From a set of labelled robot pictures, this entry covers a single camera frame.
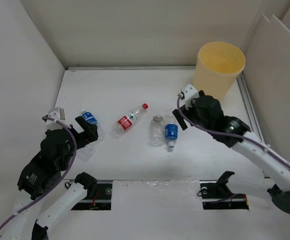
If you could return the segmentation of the blue label bottle white cap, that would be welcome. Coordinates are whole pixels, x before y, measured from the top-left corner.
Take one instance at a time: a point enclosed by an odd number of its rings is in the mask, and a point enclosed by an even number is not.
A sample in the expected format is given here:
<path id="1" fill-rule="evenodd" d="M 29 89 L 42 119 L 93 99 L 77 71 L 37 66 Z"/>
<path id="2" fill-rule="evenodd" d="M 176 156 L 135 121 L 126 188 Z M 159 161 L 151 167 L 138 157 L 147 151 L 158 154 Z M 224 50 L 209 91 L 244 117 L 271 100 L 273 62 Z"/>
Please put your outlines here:
<path id="1" fill-rule="evenodd" d="M 166 115 L 164 130 L 165 130 L 165 142 L 167 144 L 168 150 L 171 152 L 175 148 L 179 133 L 176 118 L 172 113 Z"/>

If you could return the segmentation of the clear jar with metal lid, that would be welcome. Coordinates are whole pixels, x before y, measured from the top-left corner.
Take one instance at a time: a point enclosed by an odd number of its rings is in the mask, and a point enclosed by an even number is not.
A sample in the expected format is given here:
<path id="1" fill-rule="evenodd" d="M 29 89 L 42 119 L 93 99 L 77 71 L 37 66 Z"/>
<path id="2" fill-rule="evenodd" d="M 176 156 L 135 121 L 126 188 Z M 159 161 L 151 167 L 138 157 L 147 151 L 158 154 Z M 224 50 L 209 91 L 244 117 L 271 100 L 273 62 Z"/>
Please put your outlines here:
<path id="1" fill-rule="evenodd" d="M 165 122 L 161 115 L 155 115 L 150 123 L 150 144 L 161 146 L 165 141 Z"/>

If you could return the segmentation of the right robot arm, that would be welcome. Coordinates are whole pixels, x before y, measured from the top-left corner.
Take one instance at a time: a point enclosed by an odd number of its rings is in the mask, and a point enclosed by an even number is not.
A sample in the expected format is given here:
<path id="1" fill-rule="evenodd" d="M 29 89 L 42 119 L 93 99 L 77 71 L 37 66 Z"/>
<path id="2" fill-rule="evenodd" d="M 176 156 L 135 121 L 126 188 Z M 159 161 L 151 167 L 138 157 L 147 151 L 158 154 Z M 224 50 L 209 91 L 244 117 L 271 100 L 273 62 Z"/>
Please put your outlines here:
<path id="1" fill-rule="evenodd" d="M 231 200 L 239 194 L 270 199 L 281 211 L 290 214 L 290 162 L 265 144 L 251 128 L 234 116 L 224 115 L 220 102 L 194 87 L 178 94 L 173 115 L 186 130 L 195 127 L 217 142 L 247 158 L 270 178 L 270 182 L 239 181 L 233 171 L 225 171 L 210 190 L 223 198 L 215 204 Z"/>

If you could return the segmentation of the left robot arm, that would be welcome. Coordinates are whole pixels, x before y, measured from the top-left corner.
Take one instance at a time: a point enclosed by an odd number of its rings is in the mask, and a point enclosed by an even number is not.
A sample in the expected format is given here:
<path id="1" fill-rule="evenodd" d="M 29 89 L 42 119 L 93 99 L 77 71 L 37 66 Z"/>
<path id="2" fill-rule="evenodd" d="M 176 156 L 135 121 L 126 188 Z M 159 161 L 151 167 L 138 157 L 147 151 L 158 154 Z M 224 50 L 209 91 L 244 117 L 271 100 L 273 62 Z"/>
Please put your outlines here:
<path id="1" fill-rule="evenodd" d="M 43 120 L 52 121 L 61 128 L 46 131 L 40 151 L 22 170 L 13 214 L 0 226 L 0 240 L 47 240 L 79 201 L 96 194 L 97 179 L 82 172 L 48 210 L 40 212 L 46 196 L 68 174 L 77 151 L 98 139 L 97 125 L 82 116 L 75 118 L 82 132 L 48 116 Z"/>

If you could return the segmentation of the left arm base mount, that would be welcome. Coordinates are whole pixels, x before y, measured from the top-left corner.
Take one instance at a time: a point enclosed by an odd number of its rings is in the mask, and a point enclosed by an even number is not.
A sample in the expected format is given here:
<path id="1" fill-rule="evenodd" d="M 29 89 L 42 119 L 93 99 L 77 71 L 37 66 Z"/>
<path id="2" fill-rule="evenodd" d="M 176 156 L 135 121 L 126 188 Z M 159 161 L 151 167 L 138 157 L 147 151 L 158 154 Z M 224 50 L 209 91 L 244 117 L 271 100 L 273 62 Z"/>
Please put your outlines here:
<path id="1" fill-rule="evenodd" d="M 72 211 L 110 211 L 112 208 L 113 181 L 101 180 L 92 195 L 79 201 Z"/>

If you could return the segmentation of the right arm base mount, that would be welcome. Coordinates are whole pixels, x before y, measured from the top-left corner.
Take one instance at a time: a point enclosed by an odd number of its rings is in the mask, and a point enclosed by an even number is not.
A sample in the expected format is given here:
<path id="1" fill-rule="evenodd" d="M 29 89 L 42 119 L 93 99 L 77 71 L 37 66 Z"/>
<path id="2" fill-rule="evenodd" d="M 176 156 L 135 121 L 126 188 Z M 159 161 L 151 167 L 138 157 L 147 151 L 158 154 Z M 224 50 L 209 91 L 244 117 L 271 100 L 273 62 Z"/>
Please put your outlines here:
<path id="1" fill-rule="evenodd" d="M 249 210 L 247 196 L 232 193 L 226 186 L 217 184 L 216 180 L 202 180 L 197 196 L 201 198 L 204 210 Z"/>

